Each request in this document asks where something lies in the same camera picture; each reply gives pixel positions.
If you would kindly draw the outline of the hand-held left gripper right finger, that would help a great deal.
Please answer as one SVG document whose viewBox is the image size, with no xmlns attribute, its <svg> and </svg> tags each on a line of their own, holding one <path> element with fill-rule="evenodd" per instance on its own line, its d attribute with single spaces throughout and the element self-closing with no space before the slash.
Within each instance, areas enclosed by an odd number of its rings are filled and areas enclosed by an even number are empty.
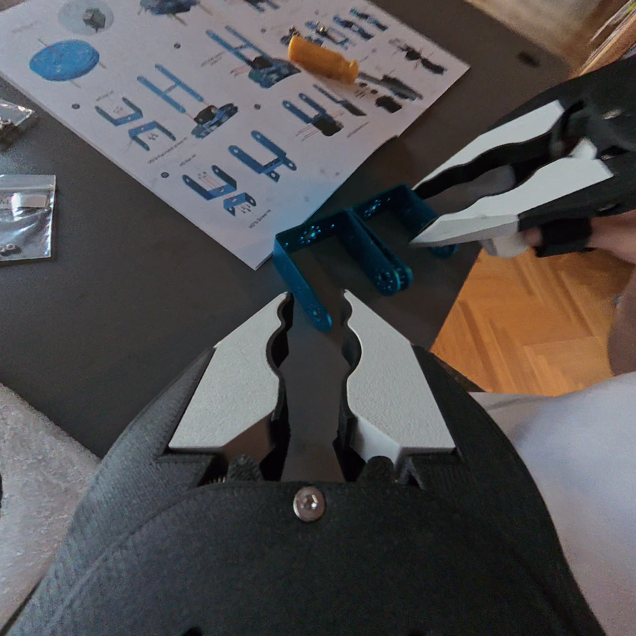
<svg viewBox="0 0 636 636">
<path fill-rule="evenodd" d="M 342 474 L 356 481 L 371 460 L 394 475 L 414 458 L 453 462 L 457 445 L 415 346 L 349 290 L 342 291 Z"/>
</svg>

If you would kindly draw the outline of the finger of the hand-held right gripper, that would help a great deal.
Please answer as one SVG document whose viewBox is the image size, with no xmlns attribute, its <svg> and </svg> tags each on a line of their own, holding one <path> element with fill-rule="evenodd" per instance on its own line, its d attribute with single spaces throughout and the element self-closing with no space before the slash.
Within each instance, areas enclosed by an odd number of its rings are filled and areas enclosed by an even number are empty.
<svg viewBox="0 0 636 636">
<path fill-rule="evenodd" d="M 557 100 L 482 133 L 423 178 L 414 192 L 422 199 L 470 183 L 483 174 L 544 150 L 565 108 Z"/>
<path fill-rule="evenodd" d="M 520 185 L 482 196 L 460 211 L 443 214 L 409 242 L 410 247 L 448 247 L 477 241 L 490 256 L 513 258 L 529 248 L 518 223 L 524 212 L 608 180 L 613 173 L 582 140 L 574 151 L 538 169 Z"/>
</svg>

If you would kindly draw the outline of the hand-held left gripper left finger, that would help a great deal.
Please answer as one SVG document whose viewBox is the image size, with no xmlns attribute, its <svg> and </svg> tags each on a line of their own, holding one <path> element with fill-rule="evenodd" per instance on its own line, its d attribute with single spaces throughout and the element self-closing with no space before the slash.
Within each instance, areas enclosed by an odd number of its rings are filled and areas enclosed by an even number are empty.
<svg viewBox="0 0 636 636">
<path fill-rule="evenodd" d="M 172 452 L 215 455 L 227 469 L 247 456 L 263 479 L 281 479 L 291 438 L 281 364 L 292 318 L 293 296 L 284 292 L 214 346 Z"/>
</svg>

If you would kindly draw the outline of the small blue metal U bracket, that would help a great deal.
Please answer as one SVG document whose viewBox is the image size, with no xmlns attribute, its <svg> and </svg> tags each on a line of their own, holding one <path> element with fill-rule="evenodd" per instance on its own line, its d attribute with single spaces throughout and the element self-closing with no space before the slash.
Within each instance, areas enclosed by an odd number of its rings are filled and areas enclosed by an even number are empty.
<svg viewBox="0 0 636 636">
<path fill-rule="evenodd" d="M 359 245 L 361 266 L 372 284 L 384 296 L 393 296 L 408 289 L 413 283 L 411 268 L 370 227 L 369 222 L 379 217 L 390 217 L 400 228 L 399 237 L 404 244 L 401 251 L 417 247 L 415 238 L 438 215 L 416 192 L 406 185 L 395 186 L 354 205 L 352 212 L 362 228 Z"/>
</svg>

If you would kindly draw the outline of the large blue metal U bracket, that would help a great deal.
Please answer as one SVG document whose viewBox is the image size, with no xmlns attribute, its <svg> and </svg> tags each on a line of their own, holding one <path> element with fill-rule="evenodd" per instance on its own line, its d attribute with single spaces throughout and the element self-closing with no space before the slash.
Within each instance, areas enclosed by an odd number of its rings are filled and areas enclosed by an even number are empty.
<svg viewBox="0 0 636 636">
<path fill-rule="evenodd" d="M 354 211 L 339 211 L 276 234 L 274 266 L 314 327 L 323 333 L 333 327 L 331 314 L 293 261 L 292 254 L 332 238 L 345 248 L 381 295 L 393 296 L 407 289 L 413 280 L 409 267 Z"/>
</svg>

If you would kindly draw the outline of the person's right forearm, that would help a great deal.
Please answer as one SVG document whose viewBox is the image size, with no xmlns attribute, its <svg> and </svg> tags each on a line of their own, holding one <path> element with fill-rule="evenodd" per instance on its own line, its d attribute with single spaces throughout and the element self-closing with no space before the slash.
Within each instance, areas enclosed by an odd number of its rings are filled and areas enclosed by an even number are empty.
<svg viewBox="0 0 636 636">
<path fill-rule="evenodd" d="M 635 297 L 620 296 L 608 337 L 609 366 L 614 376 L 635 371 Z"/>
</svg>

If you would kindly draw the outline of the person's right hand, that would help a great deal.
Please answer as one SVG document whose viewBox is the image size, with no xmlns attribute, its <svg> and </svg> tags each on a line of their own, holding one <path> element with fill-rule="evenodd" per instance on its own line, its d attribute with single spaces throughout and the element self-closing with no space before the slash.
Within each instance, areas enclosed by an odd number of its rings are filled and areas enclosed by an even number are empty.
<svg viewBox="0 0 636 636">
<path fill-rule="evenodd" d="M 616 258 L 635 264 L 635 210 L 591 220 L 587 248 L 604 250 Z"/>
</svg>

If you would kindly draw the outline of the white foam piece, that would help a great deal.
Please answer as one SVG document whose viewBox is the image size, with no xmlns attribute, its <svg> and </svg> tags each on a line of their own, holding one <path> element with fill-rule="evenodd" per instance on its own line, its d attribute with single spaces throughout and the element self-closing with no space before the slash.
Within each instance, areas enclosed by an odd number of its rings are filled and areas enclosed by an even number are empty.
<svg viewBox="0 0 636 636">
<path fill-rule="evenodd" d="M 1 627 L 59 549 L 100 460 L 1 385 Z"/>
</svg>

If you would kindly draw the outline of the small loose screw cluster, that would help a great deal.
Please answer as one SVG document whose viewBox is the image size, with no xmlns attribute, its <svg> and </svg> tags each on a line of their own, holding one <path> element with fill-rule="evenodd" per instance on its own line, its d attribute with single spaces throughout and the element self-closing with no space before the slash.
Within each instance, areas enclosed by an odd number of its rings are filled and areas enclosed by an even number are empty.
<svg viewBox="0 0 636 636">
<path fill-rule="evenodd" d="M 280 38 L 280 43 L 284 46 L 290 44 L 292 37 L 297 36 L 309 43 L 322 46 L 328 39 L 328 26 L 315 21 L 307 21 L 305 23 L 306 32 L 299 30 L 295 26 L 291 26 L 288 32 Z"/>
</svg>

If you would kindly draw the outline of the printed assembly instruction sheet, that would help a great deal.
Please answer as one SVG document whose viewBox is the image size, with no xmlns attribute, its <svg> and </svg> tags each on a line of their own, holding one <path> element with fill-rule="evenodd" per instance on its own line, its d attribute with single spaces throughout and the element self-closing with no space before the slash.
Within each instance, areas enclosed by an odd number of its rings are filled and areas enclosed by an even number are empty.
<svg viewBox="0 0 636 636">
<path fill-rule="evenodd" d="M 288 59 L 307 21 L 406 100 Z M 369 1 L 26 1 L 1 75 L 250 267 L 469 65 Z"/>
</svg>

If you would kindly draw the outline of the group of clear screw bags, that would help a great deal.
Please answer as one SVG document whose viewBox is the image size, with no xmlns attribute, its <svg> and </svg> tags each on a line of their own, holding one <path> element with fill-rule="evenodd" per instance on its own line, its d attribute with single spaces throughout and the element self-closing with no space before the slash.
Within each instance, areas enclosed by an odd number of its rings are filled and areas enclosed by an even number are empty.
<svg viewBox="0 0 636 636">
<path fill-rule="evenodd" d="M 36 123 L 36 112 L 1 99 L 1 153 Z M 1 265 L 53 257 L 57 177 L 1 168 Z"/>
</svg>

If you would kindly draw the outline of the yellow handled screwdriver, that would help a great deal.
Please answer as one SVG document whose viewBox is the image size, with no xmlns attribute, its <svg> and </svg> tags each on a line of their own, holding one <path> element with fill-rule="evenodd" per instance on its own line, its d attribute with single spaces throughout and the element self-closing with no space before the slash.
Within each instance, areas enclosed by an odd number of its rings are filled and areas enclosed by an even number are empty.
<svg viewBox="0 0 636 636">
<path fill-rule="evenodd" d="M 309 73 L 343 84 L 356 81 L 381 86 L 396 97 L 410 101 L 422 100 L 423 95 L 403 83 L 399 78 L 383 75 L 381 78 L 360 71 L 356 60 L 347 60 L 340 53 L 309 42 L 306 38 L 292 35 L 288 44 L 288 59 L 299 64 Z"/>
</svg>

